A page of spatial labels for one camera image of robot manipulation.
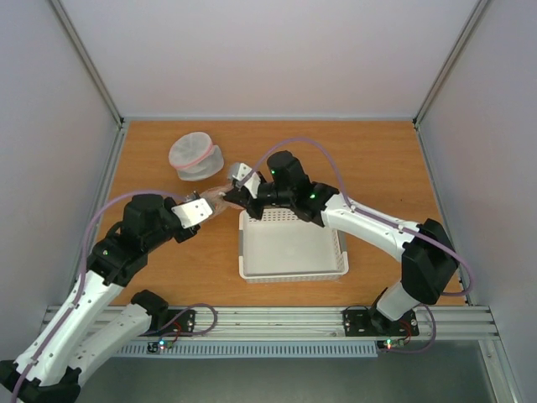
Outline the floral bra laundry bag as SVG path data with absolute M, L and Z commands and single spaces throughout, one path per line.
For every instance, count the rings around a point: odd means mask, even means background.
M 227 183 L 223 186 L 215 186 L 210 189 L 207 189 L 201 193 L 201 198 L 206 199 L 213 209 L 213 213 L 210 216 L 210 219 L 214 219 L 227 209 L 232 209 L 236 211 L 243 211 L 244 208 L 224 200 L 224 196 L 228 191 L 234 190 L 232 183 Z

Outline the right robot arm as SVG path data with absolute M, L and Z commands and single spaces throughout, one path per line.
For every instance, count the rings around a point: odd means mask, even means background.
M 244 164 L 234 164 L 228 178 L 232 188 L 226 202 L 261 219 L 269 207 L 282 207 L 299 220 L 350 234 L 401 263 L 401 278 L 384 290 L 369 310 L 378 332 L 390 332 L 404 314 L 419 305 L 434 305 L 457 268 L 452 244 L 444 227 L 434 219 L 423 223 L 391 217 L 344 196 L 342 190 L 312 181 L 289 151 L 267 160 L 271 178 Z

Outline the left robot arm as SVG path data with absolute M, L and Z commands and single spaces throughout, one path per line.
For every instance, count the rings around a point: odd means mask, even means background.
M 81 388 L 122 346 L 137 336 L 159 334 L 169 324 L 168 305 L 151 291 L 139 292 L 94 334 L 91 325 L 163 244 L 193 238 L 215 213 L 196 194 L 178 203 L 171 194 L 134 191 L 123 218 L 94 246 L 85 245 L 72 291 L 53 319 L 15 360 L 1 363 L 1 384 L 13 402 L 74 402 Z

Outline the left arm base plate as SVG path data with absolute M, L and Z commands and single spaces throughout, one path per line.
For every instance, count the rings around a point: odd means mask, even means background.
M 157 313 L 151 316 L 149 326 L 137 337 L 171 337 L 177 333 L 180 336 L 191 336 L 196 327 L 196 310 L 174 309 L 171 308 L 166 312 Z

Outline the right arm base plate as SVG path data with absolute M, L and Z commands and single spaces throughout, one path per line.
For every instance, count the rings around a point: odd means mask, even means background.
M 372 313 L 365 306 L 351 306 L 341 312 L 347 337 L 403 337 L 419 336 L 415 312 L 407 311 L 396 321 L 390 321 L 379 313 Z

